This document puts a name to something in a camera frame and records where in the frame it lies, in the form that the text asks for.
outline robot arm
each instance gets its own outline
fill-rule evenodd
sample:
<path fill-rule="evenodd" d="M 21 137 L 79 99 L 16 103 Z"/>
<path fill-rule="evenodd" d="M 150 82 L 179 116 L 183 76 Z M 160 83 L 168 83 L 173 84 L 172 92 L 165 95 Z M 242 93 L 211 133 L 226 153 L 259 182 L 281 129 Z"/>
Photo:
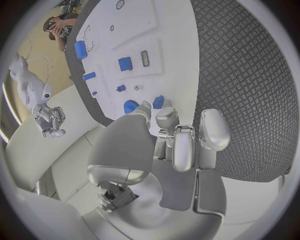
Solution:
<path fill-rule="evenodd" d="M 9 66 L 10 76 L 17 82 L 17 91 L 23 104 L 32 112 L 36 127 L 44 138 L 56 138 L 66 133 L 60 129 L 65 115 L 60 107 L 50 108 L 52 87 L 44 84 L 34 73 L 28 70 L 28 63 L 18 54 Z"/>

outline humanoid robot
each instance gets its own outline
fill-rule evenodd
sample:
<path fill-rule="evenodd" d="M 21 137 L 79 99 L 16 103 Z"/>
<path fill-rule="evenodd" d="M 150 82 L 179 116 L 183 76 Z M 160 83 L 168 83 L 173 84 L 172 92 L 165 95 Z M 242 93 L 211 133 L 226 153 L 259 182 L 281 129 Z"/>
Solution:
<path fill-rule="evenodd" d="M 116 239 L 113 231 L 102 233 L 104 221 L 120 239 L 213 239 L 227 206 L 215 169 L 217 151 L 230 142 L 223 115 L 202 112 L 198 142 L 193 126 L 180 125 L 169 99 L 155 116 L 162 128 L 156 141 L 150 119 L 151 105 L 143 101 L 102 132 L 87 162 L 90 182 L 101 188 L 100 207 L 85 221 L 97 229 L 98 239 Z"/>
<path fill-rule="evenodd" d="M 44 138 L 57 138 L 66 133 L 60 129 L 66 119 L 58 106 L 50 108 L 47 101 L 51 97 L 52 87 L 44 84 L 33 72 L 28 70 L 28 63 L 17 54 L 9 66 L 10 76 L 17 82 L 17 92 L 22 103 L 32 112 L 35 124 Z"/>

